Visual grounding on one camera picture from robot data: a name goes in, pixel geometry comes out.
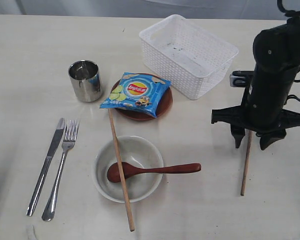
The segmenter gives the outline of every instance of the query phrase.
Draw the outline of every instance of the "wooden spoon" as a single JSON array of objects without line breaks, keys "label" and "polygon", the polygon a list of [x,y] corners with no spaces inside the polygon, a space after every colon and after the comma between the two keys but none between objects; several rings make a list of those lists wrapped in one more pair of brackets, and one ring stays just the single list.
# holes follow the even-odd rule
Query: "wooden spoon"
[{"label": "wooden spoon", "polygon": [[[190,163],[183,165],[175,165],[175,166],[166,166],[166,167],[158,167],[158,168],[139,168],[133,166],[127,162],[122,162],[124,178],[130,178],[137,174],[144,173],[158,173],[158,174],[190,174],[199,172],[201,170],[200,163]],[[120,182],[120,174],[118,169],[118,164],[112,164],[107,172],[107,178],[110,182],[119,183]]]}]

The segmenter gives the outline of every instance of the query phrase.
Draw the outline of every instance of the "white wall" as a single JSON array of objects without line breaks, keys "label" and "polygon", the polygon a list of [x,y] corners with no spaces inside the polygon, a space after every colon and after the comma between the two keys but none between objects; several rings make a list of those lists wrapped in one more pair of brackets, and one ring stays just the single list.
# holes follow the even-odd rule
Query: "white wall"
[{"label": "white wall", "polygon": [[[283,0],[300,10],[300,0]],[[195,19],[286,19],[277,0],[0,0],[0,14]]]}]

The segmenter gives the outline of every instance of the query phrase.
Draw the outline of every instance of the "chip bag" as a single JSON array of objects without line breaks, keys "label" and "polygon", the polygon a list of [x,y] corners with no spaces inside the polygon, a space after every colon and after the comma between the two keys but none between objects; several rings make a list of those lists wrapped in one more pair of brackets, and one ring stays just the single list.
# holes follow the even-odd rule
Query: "chip bag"
[{"label": "chip bag", "polygon": [[157,106],[170,84],[170,81],[150,74],[125,72],[119,85],[100,105],[100,108],[126,109],[156,118]]}]

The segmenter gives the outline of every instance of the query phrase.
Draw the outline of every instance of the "spoon handle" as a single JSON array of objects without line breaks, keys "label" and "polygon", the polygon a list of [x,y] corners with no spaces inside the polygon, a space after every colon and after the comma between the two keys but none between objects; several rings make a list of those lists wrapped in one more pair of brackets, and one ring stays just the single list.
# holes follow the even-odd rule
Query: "spoon handle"
[{"label": "spoon handle", "polygon": [[158,174],[190,174],[199,172],[201,170],[200,163],[190,163],[175,166],[166,166],[158,168],[142,169],[144,173],[158,173]]}]

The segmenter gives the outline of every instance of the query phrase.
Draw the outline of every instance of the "wooden chopstick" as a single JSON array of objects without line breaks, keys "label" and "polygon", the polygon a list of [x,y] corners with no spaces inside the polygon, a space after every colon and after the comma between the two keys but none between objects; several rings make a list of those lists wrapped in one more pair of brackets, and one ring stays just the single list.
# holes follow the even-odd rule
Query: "wooden chopstick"
[{"label": "wooden chopstick", "polygon": [[241,193],[240,193],[241,196],[245,195],[245,190],[246,190],[246,178],[247,178],[248,166],[249,166],[251,139],[252,139],[252,131],[248,130],[248,142],[247,142],[246,152],[245,152],[244,171],[243,171]]},{"label": "wooden chopstick", "polygon": [[112,116],[112,112],[111,112],[110,108],[108,108],[108,112],[109,112],[112,138],[113,138],[114,149],[115,149],[115,156],[116,156],[116,160],[117,160],[118,168],[119,168],[119,173],[120,173],[120,180],[121,180],[121,185],[122,185],[123,198],[124,198],[124,203],[125,203],[125,210],[126,210],[126,214],[128,216],[130,231],[133,232],[135,230],[135,224],[134,224],[134,219],[133,219],[132,212],[131,212],[131,206],[130,206],[130,200],[129,200],[129,196],[128,196],[128,190],[127,190],[127,185],[126,185],[124,169],[122,167],[122,159],[121,159],[121,156],[120,156],[119,144],[118,144],[118,139],[117,139],[115,125],[114,125],[114,118]]}]

